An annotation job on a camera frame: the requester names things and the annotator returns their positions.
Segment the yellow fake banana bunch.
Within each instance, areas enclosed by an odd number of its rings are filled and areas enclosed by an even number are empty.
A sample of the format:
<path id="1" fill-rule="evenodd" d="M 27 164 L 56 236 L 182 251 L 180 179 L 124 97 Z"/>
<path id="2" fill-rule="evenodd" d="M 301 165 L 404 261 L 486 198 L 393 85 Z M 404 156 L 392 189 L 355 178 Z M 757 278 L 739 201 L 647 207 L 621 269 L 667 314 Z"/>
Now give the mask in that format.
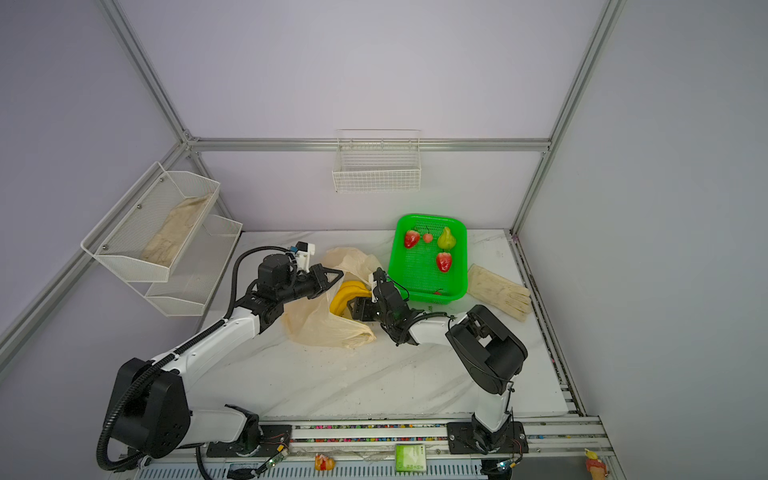
<path id="1" fill-rule="evenodd" d="M 358 280 L 345 281 L 332 299 L 329 311 L 336 316 L 341 316 L 347 309 L 350 301 L 356 298 L 370 298 L 371 291 L 367 285 Z"/>

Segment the translucent beige plastic bag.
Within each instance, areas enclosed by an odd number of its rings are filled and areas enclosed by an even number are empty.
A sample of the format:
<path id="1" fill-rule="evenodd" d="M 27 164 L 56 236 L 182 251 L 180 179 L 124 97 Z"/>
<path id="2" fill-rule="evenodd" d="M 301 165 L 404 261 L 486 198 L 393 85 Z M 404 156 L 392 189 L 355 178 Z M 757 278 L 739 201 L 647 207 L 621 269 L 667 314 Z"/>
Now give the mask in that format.
<path id="1" fill-rule="evenodd" d="M 372 274 L 381 267 L 380 261 L 357 248 L 338 247 L 328 250 L 320 263 L 341 270 L 343 277 L 319 297 L 297 300 L 285 306 L 280 321 L 287 337 L 312 347 L 355 349 L 372 343 L 376 337 L 369 326 L 332 313 L 331 304 L 346 281 L 361 281 L 370 289 Z"/>

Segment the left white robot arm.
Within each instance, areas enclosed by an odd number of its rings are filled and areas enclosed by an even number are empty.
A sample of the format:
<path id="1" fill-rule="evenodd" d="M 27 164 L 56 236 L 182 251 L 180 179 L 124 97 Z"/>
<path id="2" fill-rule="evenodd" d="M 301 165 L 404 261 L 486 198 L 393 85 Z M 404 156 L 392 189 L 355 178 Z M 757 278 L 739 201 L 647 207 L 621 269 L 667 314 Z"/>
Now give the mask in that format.
<path id="1" fill-rule="evenodd" d="M 120 367 L 97 440 L 101 469 L 131 470 L 145 457 L 162 458 L 180 447 L 223 443 L 240 454 L 260 448 L 258 414 L 234 404 L 194 410 L 187 395 L 231 351 L 266 331 L 286 304 L 319 297 L 344 273 L 312 264 L 304 244 L 258 251 L 264 258 L 243 295 L 237 293 L 239 271 L 232 271 L 230 299 L 220 320 L 162 355 L 133 358 Z"/>

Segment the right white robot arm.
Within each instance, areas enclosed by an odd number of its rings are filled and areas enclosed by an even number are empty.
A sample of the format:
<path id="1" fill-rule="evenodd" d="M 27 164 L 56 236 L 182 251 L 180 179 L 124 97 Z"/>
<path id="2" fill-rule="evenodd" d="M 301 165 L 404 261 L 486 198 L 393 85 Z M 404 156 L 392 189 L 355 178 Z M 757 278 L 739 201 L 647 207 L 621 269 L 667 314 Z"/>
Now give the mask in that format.
<path id="1" fill-rule="evenodd" d="M 446 425 L 452 454 L 523 455 L 529 451 L 521 422 L 513 417 L 513 378 L 528 357 L 523 342 L 486 306 L 477 304 L 457 315 L 409 306 L 399 285 L 383 269 L 372 274 L 368 298 L 350 300 L 352 318 L 376 322 L 396 345 L 442 345 L 451 348 L 479 388 L 468 421 Z"/>

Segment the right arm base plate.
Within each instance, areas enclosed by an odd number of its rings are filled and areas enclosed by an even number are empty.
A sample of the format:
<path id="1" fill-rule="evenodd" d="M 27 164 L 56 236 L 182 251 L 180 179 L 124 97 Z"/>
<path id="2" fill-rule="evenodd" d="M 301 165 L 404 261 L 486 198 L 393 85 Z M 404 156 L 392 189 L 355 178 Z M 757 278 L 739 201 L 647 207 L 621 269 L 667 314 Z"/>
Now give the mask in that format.
<path id="1" fill-rule="evenodd" d="M 523 424 L 508 419 L 491 432 L 479 421 L 449 422 L 446 426 L 451 454 L 527 454 L 529 445 Z"/>

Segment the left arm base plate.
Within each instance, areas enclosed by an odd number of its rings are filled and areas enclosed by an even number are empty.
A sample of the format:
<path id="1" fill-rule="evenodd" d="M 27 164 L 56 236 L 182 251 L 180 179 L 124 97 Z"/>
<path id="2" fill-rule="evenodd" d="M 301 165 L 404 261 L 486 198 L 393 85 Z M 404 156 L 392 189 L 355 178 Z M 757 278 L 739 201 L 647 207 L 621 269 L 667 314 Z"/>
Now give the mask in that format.
<path id="1" fill-rule="evenodd" d="M 288 448 L 293 427 L 290 424 L 260 424 L 248 427 L 240 437 L 229 443 L 214 442 L 207 446 L 208 458 L 268 458 L 280 447 Z"/>

